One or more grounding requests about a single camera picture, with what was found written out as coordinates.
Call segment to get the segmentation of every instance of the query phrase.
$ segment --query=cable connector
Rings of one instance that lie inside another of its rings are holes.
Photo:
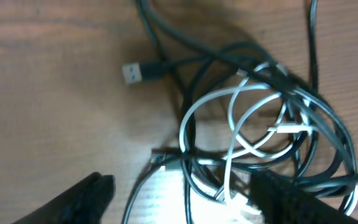
[[[160,162],[177,155],[178,153],[167,152],[166,150],[161,150],[161,149],[153,149],[152,155],[150,157],[150,163],[152,165],[159,164]],[[178,161],[170,162],[167,165],[162,166],[161,169],[166,171],[181,170],[180,161],[178,160]]]
[[[306,124],[297,124],[297,123],[280,123],[275,127],[271,127],[268,131],[275,131],[277,133],[283,134],[296,134],[301,131],[312,132],[316,129],[314,126],[306,125]]]
[[[159,80],[168,72],[160,61],[128,63],[122,66],[125,83],[127,85]]]
[[[216,200],[219,200],[220,202],[224,202],[223,188],[223,186],[219,188],[214,196]],[[257,207],[251,205],[249,199],[242,193],[231,190],[230,197],[232,197],[232,202],[234,202],[241,210],[253,215],[260,215],[262,213]]]
[[[246,77],[248,75],[248,73],[244,70],[241,70],[240,68],[238,69],[236,75],[239,75],[241,77]]]

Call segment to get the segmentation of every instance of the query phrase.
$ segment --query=wooden table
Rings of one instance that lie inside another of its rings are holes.
[[[306,77],[303,1],[172,0],[159,1],[158,11],[215,47],[246,31]],[[320,0],[317,36],[321,92],[349,127],[358,156],[358,1]],[[173,40],[164,43],[178,58],[191,54]],[[122,64],[153,58],[133,1],[0,1],[0,223],[30,213],[93,171],[116,176],[104,223],[120,223],[150,150],[178,129],[169,81],[124,84]],[[228,138],[208,140],[219,134],[209,130],[201,128],[207,133],[200,144],[227,147]],[[315,165],[328,163],[321,152]],[[131,223],[184,223],[181,180],[179,172],[150,179]],[[195,200],[196,223],[230,221],[202,213],[198,207],[206,204]]]

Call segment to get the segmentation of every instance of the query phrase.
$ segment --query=usb connector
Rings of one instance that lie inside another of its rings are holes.
[[[128,63],[122,66],[125,83],[127,85],[159,80],[168,72],[168,67],[160,61]]]
[[[276,133],[295,134],[301,131],[312,132],[316,127],[306,124],[297,123],[280,123],[268,129],[268,131],[275,131]]]

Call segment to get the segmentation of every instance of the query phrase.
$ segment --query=black cable coil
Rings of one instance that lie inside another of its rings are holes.
[[[299,110],[306,113],[311,120],[311,124],[318,127],[320,133],[323,134],[336,149],[336,153],[331,165],[324,172],[317,175],[305,177],[304,174],[308,170],[318,147],[319,134],[317,131],[313,131],[310,137],[310,146],[308,148],[306,156],[303,160],[301,160],[299,156],[300,147],[304,143],[305,139],[308,137],[307,133],[303,132],[294,138],[292,148],[283,156],[278,157],[272,161],[260,164],[233,162],[232,167],[234,169],[241,170],[244,172],[256,173],[262,169],[268,169],[269,167],[275,166],[287,159],[292,159],[295,163],[295,175],[292,177],[281,175],[280,177],[282,179],[292,181],[294,184],[299,186],[299,188],[309,192],[310,194],[318,198],[344,197],[342,204],[340,205],[338,210],[340,212],[345,213],[349,209],[349,207],[353,204],[353,200],[357,200],[354,198],[353,193],[358,182],[356,154],[349,131],[345,127],[342,120],[328,104],[328,102],[318,93],[318,61],[314,33],[317,0],[311,0],[311,2],[309,3],[307,17],[311,84],[306,83],[304,80],[292,74],[291,72],[289,72],[287,76],[284,76],[276,68],[277,62],[262,47],[260,47],[256,43],[238,42],[228,45],[221,50],[215,50],[209,46],[195,42],[194,40],[181,34],[179,31],[171,28],[165,21],[161,19],[160,16],[153,12],[153,10],[149,6],[148,0],[138,0],[137,5],[140,18],[142,19],[147,33],[149,34],[151,41],[156,48],[159,59],[163,63],[170,65],[169,74],[172,76],[183,95],[183,103],[181,106],[182,116],[184,116],[189,107],[195,102],[195,99],[198,99],[203,95],[209,93],[212,89],[225,82],[228,78],[235,75],[238,69],[241,69],[247,72],[249,78],[261,83],[266,83],[271,87],[271,89],[281,93],[282,100],[287,105],[290,105],[287,108],[287,115],[289,119],[295,121],[296,118],[293,115],[294,110]],[[165,33],[172,36],[177,41],[199,52],[201,56],[195,58],[186,58],[179,62],[170,61],[165,52],[165,49],[163,48],[160,40],[158,39],[156,33],[154,32],[150,24],[151,22],[153,22],[156,26],[161,28]],[[263,60],[261,60],[259,58],[254,58],[250,55],[230,53],[230,51],[236,49],[254,50],[257,53],[263,55],[264,58]],[[188,86],[185,86],[183,80],[178,74],[177,68],[188,63],[199,61],[203,61],[202,66],[197,71],[190,84]],[[227,64],[232,68],[232,72],[224,77],[215,80],[209,87],[207,87],[203,94],[195,96],[195,90],[197,89],[198,85],[200,84],[200,81],[206,74],[207,69],[214,61],[220,61],[222,63]],[[268,62],[269,66],[267,69],[273,75],[265,76],[254,72],[255,66],[264,61]],[[302,102],[302,99],[305,97],[311,100],[311,104],[309,106],[306,106]],[[327,124],[325,119],[323,119],[317,113],[317,110],[322,111],[328,118],[330,118],[330,120],[334,124],[333,130]],[[164,166],[165,164],[168,164],[173,161],[181,162],[181,168],[185,176],[185,212],[187,223],[193,223],[190,209],[190,189],[193,189],[197,194],[199,194],[203,198],[206,198],[207,200],[216,201],[215,197],[208,195],[197,187],[197,185],[191,178],[191,175],[196,174],[198,177],[207,182],[210,187],[219,189],[222,186],[222,182],[209,175],[210,170],[206,166],[200,165],[196,160],[211,159],[215,161],[214,165],[216,166],[224,166],[226,161],[222,159],[218,154],[213,154],[198,149],[195,146],[195,133],[195,118],[194,116],[192,116],[185,130],[185,143],[187,152],[170,157],[158,164],[153,165],[150,170],[141,178],[141,180],[136,183],[136,186],[134,187],[126,206],[125,214],[122,219],[123,224],[126,224],[128,222],[129,214],[134,204],[134,200],[145,181],[161,166]],[[337,172],[338,168],[342,163],[344,164],[347,175],[333,177],[333,175]]]

